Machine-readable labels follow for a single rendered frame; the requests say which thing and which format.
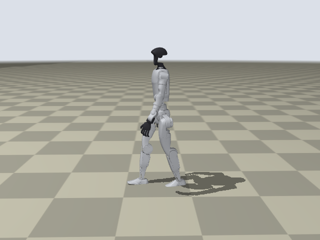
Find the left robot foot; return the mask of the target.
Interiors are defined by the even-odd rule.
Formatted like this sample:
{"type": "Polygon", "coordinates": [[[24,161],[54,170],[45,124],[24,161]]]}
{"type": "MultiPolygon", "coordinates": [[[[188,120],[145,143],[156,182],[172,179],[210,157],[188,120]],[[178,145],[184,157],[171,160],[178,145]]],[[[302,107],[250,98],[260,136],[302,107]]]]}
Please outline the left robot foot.
{"type": "Polygon", "coordinates": [[[176,186],[183,186],[183,185],[186,185],[186,181],[182,178],[180,182],[178,182],[180,180],[174,180],[168,184],[166,184],[165,186],[166,187],[176,187],[176,186]]]}

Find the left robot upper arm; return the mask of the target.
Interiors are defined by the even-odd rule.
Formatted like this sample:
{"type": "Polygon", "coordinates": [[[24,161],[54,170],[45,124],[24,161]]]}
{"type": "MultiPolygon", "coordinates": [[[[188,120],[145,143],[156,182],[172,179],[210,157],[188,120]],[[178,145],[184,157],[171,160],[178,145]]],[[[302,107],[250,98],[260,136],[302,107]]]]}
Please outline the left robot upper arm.
{"type": "MultiPolygon", "coordinates": [[[[162,95],[162,100],[164,99],[164,96],[165,96],[165,91],[166,91],[166,85],[167,85],[167,81],[168,81],[168,78],[169,78],[169,74],[165,71],[161,71],[158,75],[158,80],[159,80],[159,83],[158,83],[158,91],[159,93],[158,94],[161,94],[162,95]]],[[[156,101],[156,96],[158,95],[156,94],[154,96],[154,100],[156,101]]]]}

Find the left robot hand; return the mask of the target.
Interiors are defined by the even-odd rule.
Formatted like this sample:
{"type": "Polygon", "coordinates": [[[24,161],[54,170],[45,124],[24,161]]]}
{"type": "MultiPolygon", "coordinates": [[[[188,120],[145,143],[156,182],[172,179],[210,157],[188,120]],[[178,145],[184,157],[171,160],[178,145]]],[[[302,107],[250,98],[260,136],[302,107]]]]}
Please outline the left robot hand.
{"type": "Polygon", "coordinates": [[[141,125],[141,134],[143,134],[143,136],[145,137],[149,137],[149,131],[151,129],[151,124],[153,124],[155,120],[155,117],[152,119],[152,121],[149,121],[148,119],[146,120],[147,122],[145,122],[144,124],[141,125]]]}

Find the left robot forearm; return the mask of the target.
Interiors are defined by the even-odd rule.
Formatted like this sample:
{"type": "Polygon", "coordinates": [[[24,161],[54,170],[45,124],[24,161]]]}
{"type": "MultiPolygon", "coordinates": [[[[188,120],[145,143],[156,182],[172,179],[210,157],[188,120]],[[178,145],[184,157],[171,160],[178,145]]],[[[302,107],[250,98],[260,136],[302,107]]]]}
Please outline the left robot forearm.
{"type": "Polygon", "coordinates": [[[153,103],[152,111],[150,112],[150,115],[148,116],[148,120],[151,122],[153,118],[156,118],[158,116],[158,112],[160,107],[163,103],[163,96],[161,94],[158,94],[156,96],[156,100],[153,103]]]}

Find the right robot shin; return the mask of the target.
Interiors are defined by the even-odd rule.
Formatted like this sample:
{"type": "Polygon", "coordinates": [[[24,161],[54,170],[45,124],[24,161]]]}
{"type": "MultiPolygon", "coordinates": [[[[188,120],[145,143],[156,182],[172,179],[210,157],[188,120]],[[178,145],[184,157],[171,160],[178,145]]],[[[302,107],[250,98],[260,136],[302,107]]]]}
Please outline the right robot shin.
{"type": "Polygon", "coordinates": [[[146,154],[144,153],[144,151],[142,150],[142,146],[141,146],[141,151],[140,151],[140,160],[139,160],[139,180],[144,180],[145,177],[145,172],[146,169],[149,165],[149,161],[150,161],[150,154],[146,154]]]}

